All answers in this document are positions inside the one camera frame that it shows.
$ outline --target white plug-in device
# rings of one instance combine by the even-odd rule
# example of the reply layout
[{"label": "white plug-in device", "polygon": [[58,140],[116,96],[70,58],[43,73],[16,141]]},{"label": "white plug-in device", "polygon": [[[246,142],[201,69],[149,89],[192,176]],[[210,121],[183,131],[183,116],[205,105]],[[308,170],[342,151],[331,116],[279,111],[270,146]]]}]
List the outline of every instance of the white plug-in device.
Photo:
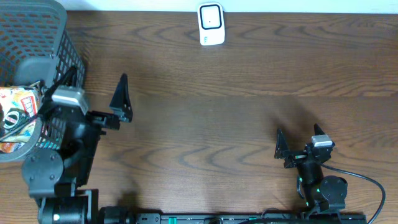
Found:
[{"label": "white plug-in device", "polygon": [[225,40],[223,7],[217,2],[198,8],[199,34],[202,45],[222,44]]}]

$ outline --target colorful food packaging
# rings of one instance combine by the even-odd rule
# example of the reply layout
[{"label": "colorful food packaging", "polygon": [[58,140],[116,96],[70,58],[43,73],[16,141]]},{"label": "colorful food packaging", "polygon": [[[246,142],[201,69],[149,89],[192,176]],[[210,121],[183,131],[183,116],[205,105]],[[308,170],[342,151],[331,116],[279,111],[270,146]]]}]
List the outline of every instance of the colorful food packaging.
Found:
[{"label": "colorful food packaging", "polygon": [[[39,106],[39,91],[34,87],[0,87],[0,137],[15,130],[33,117]],[[27,142],[35,128],[35,121],[0,142],[0,153],[11,153]]]}]

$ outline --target gray plastic basket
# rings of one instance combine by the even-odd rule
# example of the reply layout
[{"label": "gray plastic basket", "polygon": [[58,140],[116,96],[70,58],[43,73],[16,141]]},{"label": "gray plastic basket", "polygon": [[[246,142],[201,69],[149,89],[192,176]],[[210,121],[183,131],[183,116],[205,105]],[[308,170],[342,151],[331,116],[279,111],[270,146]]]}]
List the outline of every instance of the gray plastic basket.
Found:
[{"label": "gray plastic basket", "polygon": [[[0,85],[53,85],[72,66],[77,87],[85,68],[65,29],[67,12],[53,0],[0,0]],[[60,147],[65,123],[36,121],[29,141],[16,152],[0,154],[0,162],[22,160],[39,149]]]}]

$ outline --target wood grain surface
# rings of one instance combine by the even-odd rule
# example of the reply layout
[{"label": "wood grain surface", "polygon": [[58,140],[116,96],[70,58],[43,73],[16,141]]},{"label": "wood grain surface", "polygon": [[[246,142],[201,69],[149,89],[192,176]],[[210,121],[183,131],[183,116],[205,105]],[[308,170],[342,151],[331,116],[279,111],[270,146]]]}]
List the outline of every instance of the wood grain surface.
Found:
[{"label": "wood grain surface", "polygon": [[[109,111],[125,72],[134,121],[99,142],[87,189],[99,205],[163,212],[304,207],[295,169],[274,159],[276,129],[302,149],[319,123],[330,166],[386,188],[375,223],[398,220],[398,17],[226,13],[226,41],[203,47],[197,15],[69,12],[87,62],[91,109]],[[348,212],[376,211],[372,183],[348,181]],[[0,164],[0,223],[35,223],[21,163]]]}]

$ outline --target black cable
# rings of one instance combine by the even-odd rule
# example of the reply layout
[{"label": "black cable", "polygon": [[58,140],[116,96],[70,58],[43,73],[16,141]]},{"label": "black cable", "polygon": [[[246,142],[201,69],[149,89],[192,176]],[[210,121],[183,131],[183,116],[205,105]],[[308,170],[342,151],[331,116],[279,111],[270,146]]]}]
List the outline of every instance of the black cable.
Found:
[{"label": "black cable", "polygon": [[340,224],[341,222],[339,220],[336,221],[330,221],[330,220],[306,220],[306,219],[280,219],[280,218],[262,218],[262,219],[256,219],[256,220],[248,220],[245,222],[241,222],[239,224],[258,224],[258,223],[289,223],[289,224],[299,224],[299,223],[304,223],[304,224]]},{"label": "black cable", "polygon": [[220,221],[220,224],[224,224],[224,220],[222,218],[215,218],[213,220],[210,220],[210,222],[208,224],[216,222],[216,221]]},{"label": "black cable", "polygon": [[9,133],[7,133],[6,135],[4,135],[3,137],[0,138],[0,142],[3,142],[4,140],[6,140],[8,137],[14,135],[15,133],[17,133],[18,131],[22,130],[24,127],[26,127],[28,124],[30,124],[31,122],[33,122],[34,120],[37,119],[37,114],[35,114],[33,117],[29,118],[27,121],[25,121],[24,123],[18,125],[18,127],[12,131],[10,131]]},{"label": "black cable", "polygon": [[366,177],[364,175],[356,174],[356,173],[345,171],[345,170],[341,170],[341,169],[337,169],[337,168],[334,168],[334,167],[330,167],[330,166],[322,164],[321,162],[319,162],[317,160],[315,160],[315,162],[318,165],[320,165],[320,166],[322,166],[322,167],[324,167],[326,169],[330,169],[330,170],[333,170],[333,171],[341,172],[343,174],[353,175],[354,177],[359,177],[359,178],[362,178],[364,180],[370,181],[370,182],[376,184],[380,188],[381,195],[382,195],[381,196],[381,202],[380,202],[379,208],[376,210],[376,212],[373,215],[373,217],[368,221],[368,224],[371,224],[377,218],[377,216],[380,214],[381,209],[383,208],[384,202],[386,201],[386,191],[384,190],[384,187],[379,182],[373,180],[372,178]]},{"label": "black cable", "polygon": [[301,199],[304,199],[304,195],[303,195],[303,193],[301,193],[301,190],[300,190],[300,176],[298,175],[297,176],[297,183],[296,183],[296,188],[297,188],[297,193],[298,193],[298,196],[300,196],[300,198]]},{"label": "black cable", "polygon": [[267,208],[261,214],[261,219],[265,219],[264,216],[268,213],[269,210],[277,210],[277,211],[279,211],[278,208]]}]

